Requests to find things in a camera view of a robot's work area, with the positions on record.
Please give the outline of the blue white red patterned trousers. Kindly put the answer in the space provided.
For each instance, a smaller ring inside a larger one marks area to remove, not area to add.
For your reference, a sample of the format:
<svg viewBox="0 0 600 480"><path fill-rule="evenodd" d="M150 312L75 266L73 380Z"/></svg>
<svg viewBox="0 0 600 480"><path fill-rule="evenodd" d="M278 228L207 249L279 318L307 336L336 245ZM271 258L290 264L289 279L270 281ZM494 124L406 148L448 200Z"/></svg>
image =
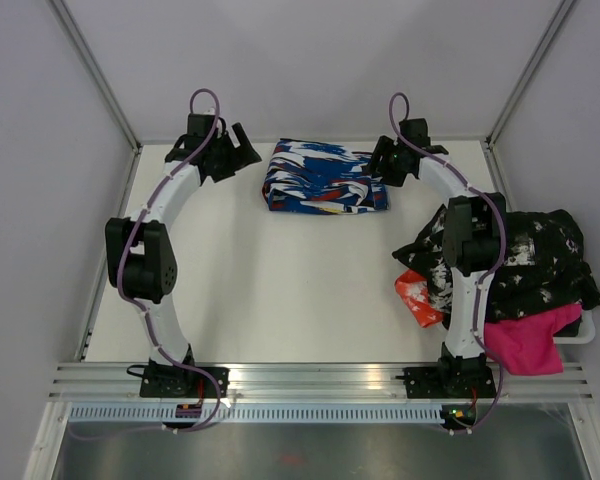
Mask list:
<svg viewBox="0 0 600 480"><path fill-rule="evenodd" d="M387 211L387 187L368 173L371 154L341 144L283 138L262 196L272 212L356 215Z"/></svg>

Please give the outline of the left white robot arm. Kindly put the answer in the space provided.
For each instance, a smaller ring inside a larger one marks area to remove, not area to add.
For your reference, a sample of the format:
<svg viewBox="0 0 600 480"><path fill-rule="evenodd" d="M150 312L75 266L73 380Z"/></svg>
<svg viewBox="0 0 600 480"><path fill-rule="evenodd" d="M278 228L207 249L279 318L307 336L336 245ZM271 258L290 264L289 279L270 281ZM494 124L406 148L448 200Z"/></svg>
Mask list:
<svg viewBox="0 0 600 480"><path fill-rule="evenodd" d="M190 342L177 318L173 290L178 264L170 229L185 203L207 179L217 183L261 161L243 126L213 114L189 114L187 130L166 155L160 179L132 214L105 225L109 282L140 316L150 361L169 366L163 386L190 395L198 374Z"/></svg>

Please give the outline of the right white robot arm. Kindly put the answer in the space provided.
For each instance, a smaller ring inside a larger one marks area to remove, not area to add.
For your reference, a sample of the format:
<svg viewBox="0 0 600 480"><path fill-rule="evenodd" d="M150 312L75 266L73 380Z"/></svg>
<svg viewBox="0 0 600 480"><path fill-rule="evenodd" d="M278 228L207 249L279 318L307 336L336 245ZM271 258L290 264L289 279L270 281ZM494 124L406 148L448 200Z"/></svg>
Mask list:
<svg viewBox="0 0 600 480"><path fill-rule="evenodd" d="M425 119L405 118L392 126L396 138L379 138L368 174L392 187L401 187L413 176L444 200L442 256L452 274L453 293L443 354L453 359L478 358L485 353L489 288L506 253L506 201L471 184L447 150L431 143Z"/></svg>

